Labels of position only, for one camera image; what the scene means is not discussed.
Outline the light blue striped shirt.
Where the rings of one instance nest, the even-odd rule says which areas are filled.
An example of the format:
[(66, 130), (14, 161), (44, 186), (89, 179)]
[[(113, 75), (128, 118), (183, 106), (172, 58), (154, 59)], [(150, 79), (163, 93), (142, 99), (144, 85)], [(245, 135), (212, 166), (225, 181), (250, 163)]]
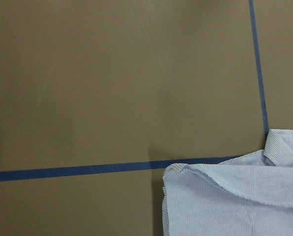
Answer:
[(171, 164), (163, 181), (166, 236), (293, 236), (293, 130), (219, 164)]

